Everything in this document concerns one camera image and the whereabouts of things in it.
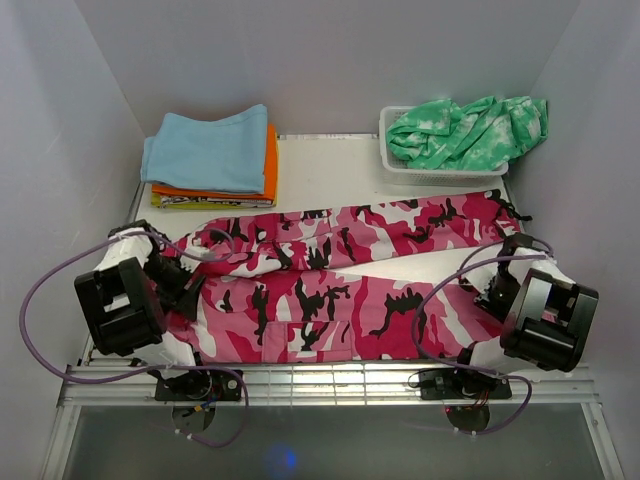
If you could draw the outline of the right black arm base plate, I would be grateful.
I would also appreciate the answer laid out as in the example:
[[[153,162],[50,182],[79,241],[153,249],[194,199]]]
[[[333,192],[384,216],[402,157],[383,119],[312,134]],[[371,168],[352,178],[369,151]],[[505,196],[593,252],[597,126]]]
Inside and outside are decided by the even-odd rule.
[[[512,390],[507,381],[478,372],[436,368],[418,372],[422,400],[507,400]]]

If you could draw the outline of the pink camouflage trousers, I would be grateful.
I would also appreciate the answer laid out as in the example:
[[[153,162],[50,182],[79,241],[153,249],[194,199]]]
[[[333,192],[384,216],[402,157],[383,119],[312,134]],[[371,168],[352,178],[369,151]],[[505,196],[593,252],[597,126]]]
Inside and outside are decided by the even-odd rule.
[[[169,330],[213,363],[329,363],[454,356],[499,334],[471,290],[358,276],[359,264],[489,245],[523,216],[497,190],[218,218],[183,237],[204,264],[197,319]]]

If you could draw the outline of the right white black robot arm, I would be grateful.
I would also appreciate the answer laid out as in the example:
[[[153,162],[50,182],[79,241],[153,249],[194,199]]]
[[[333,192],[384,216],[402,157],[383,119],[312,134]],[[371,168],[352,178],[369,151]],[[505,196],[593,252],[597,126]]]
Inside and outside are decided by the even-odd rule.
[[[488,384],[485,369],[509,374],[528,363],[572,371],[580,362],[599,301],[597,291],[563,274],[548,244],[523,233],[504,239],[495,266],[463,275],[474,303],[502,324],[495,338],[464,348],[451,375],[454,390],[474,397]]]

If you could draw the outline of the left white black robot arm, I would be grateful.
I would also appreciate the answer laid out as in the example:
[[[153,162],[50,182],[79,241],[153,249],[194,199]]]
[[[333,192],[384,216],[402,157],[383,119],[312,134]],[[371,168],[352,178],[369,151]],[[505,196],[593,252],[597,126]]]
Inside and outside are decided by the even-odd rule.
[[[178,388],[190,399],[212,387],[209,371],[196,365],[191,345],[170,332],[170,316],[195,321],[204,276],[196,272],[204,249],[188,246],[163,254],[168,238],[144,220],[109,232],[101,262],[74,281],[93,342],[100,353],[135,355],[150,365],[186,366]]]

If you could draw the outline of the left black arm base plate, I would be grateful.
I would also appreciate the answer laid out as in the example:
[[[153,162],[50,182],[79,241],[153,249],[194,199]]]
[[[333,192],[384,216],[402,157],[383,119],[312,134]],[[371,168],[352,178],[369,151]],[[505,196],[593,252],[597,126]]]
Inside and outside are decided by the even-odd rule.
[[[242,387],[239,378],[241,370],[232,375],[222,371],[189,371],[171,378],[164,378],[159,372],[153,374],[157,380],[154,399],[156,401],[239,401]]]

